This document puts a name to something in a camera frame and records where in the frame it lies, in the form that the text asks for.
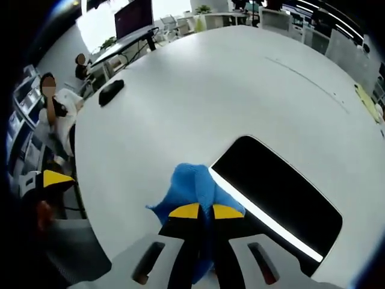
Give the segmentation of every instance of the dark hair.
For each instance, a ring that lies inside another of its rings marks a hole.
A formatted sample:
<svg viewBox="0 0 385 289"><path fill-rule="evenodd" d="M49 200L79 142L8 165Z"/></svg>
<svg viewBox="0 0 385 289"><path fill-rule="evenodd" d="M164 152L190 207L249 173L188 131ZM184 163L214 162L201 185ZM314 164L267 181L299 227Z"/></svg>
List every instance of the dark hair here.
<svg viewBox="0 0 385 289"><path fill-rule="evenodd" d="M365 53L369 53L371 51L366 43L363 44L362 49L365 51Z"/></svg>
<svg viewBox="0 0 385 289"><path fill-rule="evenodd" d="M279 11L282 9L283 0L267 0L266 9Z"/></svg>
<svg viewBox="0 0 385 289"><path fill-rule="evenodd" d="M44 95L44 94L43 94L43 81L44 81L47 77L52 77L53 79L55 79L54 76L52 75L52 73L50 73L50 72L47 72L47 73L44 73L44 74L43 74L43 76L40 78L40 84L39 84L40 93L41 93L42 95Z"/></svg>

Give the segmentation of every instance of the desk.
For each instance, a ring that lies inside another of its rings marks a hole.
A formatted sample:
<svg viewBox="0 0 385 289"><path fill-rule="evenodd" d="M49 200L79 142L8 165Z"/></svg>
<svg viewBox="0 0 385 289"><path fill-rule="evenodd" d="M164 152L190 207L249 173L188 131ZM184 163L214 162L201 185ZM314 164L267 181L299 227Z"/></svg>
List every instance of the desk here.
<svg viewBox="0 0 385 289"><path fill-rule="evenodd" d="M170 43L116 79L123 90L103 108L99 92L89 99L75 137L84 206L110 259L160 229L144 206L162 200L177 164L210 166L251 134L343 217L313 278L346 288L357 276L383 234L385 141L336 64L289 37L230 26Z"/></svg>
<svg viewBox="0 0 385 289"><path fill-rule="evenodd" d="M235 25L238 25L238 18L246 18L248 17L246 14L239 13L239 12L221 12L221 13L209 13L209 14L202 14L202 16L205 17L206 21L206 29L210 30L213 28L221 28L223 27L223 17L234 17L235 18Z"/></svg>
<svg viewBox="0 0 385 289"><path fill-rule="evenodd" d="M115 45L107 49L106 52L104 52L95 62L91 65L91 67L97 66L98 64L110 59L111 57L118 55L122 53L124 50L130 48L135 43L139 42L140 40L147 40L150 49L154 51L155 45L152 40L153 31L143 31L140 33L133 33L130 34L122 39L119 39Z"/></svg>

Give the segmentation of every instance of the light strip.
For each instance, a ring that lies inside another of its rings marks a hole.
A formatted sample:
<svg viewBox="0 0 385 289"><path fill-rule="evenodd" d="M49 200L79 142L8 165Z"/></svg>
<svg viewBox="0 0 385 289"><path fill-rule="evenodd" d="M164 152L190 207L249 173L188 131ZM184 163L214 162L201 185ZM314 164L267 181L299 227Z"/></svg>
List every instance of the light strip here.
<svg viewBox="0 0 385 289"><path fill-rule="evenodd" d="M342 24L345 24L346 27L350 28L351 31L353 31L358 37L360 37L362 40L363 40L363 37L356 31L354 30L353 28L351 28L348 24L346 24L344 21L342 21L341 19L339 19L337 16L329 13L329 15L331 17L334 17L335 19L337 19L339 22L341 22Z"/></svg>
<svg viewBox="0 0 385 289"><path fill-rule="evenodd" d="M314 5L314 4L311 4L311 3L309 3L309 2L306 2L306 1L303 1L303 0L298 0L298 1L300 1L300 2L302 2L302 3L306 3L307 5L310 5L310 6L313 6L313 7L317 8L317 9L319 9L318 6L316 6L316 5Z"/></svg>
<svg viewBox="0 0 385 289"><path fill-rule="evenodd" d="M336 26L341 29L343 32L345 32L346 34L348 34L351 38L354 38L353 35L351 35L348 31L346 31L346 29L343 29L341 26L339 26L338 24L336 24Z"/></svg>
<svg viewBox="0 0 385 289"><path fill-rule="evenodd" d="M267 225L274 232L279 234L282 238L288 241L290 244L295 246L297 249L304 252L306 255L310 256L317 262L321 262L324 257L322 257L319 253L315 252L308 245L303 243L296 236L291 234L288 230L286 230L283 226L279 225L273 218L271 218L268 214L263 212L260 208L258 208L255 204L253 204L249 199L247 199L243 194L241 194L236 188L234 188L231 184L229 184L225 179L223 179L216 171L212 168L209 168L209 173L214 179L214 181L231 197L233 197L237 202L239 202L242 206L245 207L246 210L251 212L254 216L256 216L261 222Z"/></svg>
<svg viewBox="0 0 385 289"><path fill-rule="evenodd" d="M88 0L81 0L81 7L82 7L82 15L85 15L87 13L87 1Z"/></svg>
<svg viewBox="0 0 385 289"><path fill-rule="evenodd" d="M298 8L301 8L301 9L303 9L303 10L309 11L310 13L313 13L313 10L310 10L310 9L305 8L305 7L303 7L303 6L297 5L297 7L298 7Z"/></svg>

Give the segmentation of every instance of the computer monitor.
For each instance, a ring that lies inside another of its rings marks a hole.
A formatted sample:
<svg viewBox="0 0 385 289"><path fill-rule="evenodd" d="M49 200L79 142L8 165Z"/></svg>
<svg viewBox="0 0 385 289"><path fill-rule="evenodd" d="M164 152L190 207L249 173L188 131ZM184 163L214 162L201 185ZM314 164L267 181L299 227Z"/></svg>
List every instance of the computer monitor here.
<svg viewBox="0 0 385 289"><path fill-rule="evenodd" d="M152 0L134 0L115 14L116 38L153 25Z"/></svg>

